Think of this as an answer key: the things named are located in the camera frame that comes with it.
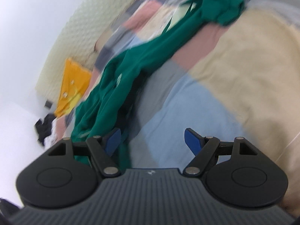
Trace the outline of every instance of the blue fabric patch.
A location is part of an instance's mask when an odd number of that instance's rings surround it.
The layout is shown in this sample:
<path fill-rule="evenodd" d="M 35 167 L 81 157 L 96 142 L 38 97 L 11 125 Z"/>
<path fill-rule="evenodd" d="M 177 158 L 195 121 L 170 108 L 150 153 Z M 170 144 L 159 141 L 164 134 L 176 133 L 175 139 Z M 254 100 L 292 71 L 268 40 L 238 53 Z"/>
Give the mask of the blue fabric patch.
<path fill-rule="evenodd" d="M 193 129 L 201 136 L 215 136 L 221 141 L 233 141 L 236 136 L 247 137 L 233 114 L 209 90 L 186 74 L 174 85 L 162 109 L 138 134 L 144 136 L 144 144 L 148 149 L 146 155 L 150 156 L 136 164 L 154 168 L 143 163 L 146 160 L 156 163 L 158 168 L 177 167 L 182 171 L 195 157 L 185 144 L 186 128 Z M 133 164 L 135 158 L 144 154 L 132 148 Z"/>

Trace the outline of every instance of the bed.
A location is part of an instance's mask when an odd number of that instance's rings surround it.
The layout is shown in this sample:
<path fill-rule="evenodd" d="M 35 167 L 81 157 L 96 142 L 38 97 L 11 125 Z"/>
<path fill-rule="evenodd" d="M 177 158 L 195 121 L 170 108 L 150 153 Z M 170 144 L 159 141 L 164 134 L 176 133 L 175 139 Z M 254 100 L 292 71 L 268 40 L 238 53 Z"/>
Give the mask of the bed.
<path fill-rule="evenodd" d="M 82 101 L 112 57 L 159 36 L 184 1 L 135 0 L 98 39 Z M 186 128 L 221 141 L 244 136 L 285 171 L 281 206 L 298 216 L 300 0 L 244 1 L 236 22 L 206 24 L 141 86 L 126 136 L 131 165 L 182 171 L 194 157 Z M 56 140 L 71 136 L 75 112 L 54 121 Z"/>

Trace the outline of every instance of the green shirt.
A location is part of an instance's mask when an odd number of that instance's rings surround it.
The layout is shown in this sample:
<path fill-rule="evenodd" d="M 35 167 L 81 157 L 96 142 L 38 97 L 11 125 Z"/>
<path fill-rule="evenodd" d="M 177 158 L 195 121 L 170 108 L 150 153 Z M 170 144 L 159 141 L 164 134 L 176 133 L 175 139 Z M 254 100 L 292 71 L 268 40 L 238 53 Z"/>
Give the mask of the green shirt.
<path fill-rule="evenodd" d="M 100 83 L 76 109 L 73 141 L 104 136 L 113 129 L 117 113 L 141 71 L 152 74 L 173 56 L 203 25 L 229 25 L 244 9 L 243 0 L 189 0 L 185 16 L 157 38 L 125 50 L 106 65 Z"/>

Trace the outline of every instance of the yellow-orange garment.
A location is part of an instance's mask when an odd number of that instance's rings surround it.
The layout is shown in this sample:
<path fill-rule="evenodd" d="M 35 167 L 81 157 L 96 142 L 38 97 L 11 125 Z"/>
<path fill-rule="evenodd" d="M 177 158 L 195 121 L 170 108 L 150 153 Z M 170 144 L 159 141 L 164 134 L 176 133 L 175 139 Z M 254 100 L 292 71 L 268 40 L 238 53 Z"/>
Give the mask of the yellow-orange garment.
<path fill-rule="evenodd" d="M 71 58 L 66 59 L 55 116 L 71 112 L 87 90 L 91 76 L 91 72 L 77 62 Z"/>

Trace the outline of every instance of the yellow fabric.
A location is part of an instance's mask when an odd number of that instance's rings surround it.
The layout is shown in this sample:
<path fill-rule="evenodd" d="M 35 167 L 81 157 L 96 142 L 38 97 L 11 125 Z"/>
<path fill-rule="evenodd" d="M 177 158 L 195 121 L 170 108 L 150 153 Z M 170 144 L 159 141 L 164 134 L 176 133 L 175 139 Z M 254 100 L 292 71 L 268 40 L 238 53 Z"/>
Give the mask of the yellow fabric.
<path fill-rule="evenodd" d="M 71 112 L 89 87 L 91 76 L 91 72 L 77 62 L 71 58 L 66 59 L 55 116 L 60 117 Z"/>
<path fill-rule="evenodd" d="M 235 114 L 280 166 L 282 206 L 300 214 L 300 32 L 272 13 L 248 10 L 190 71 Z"/>

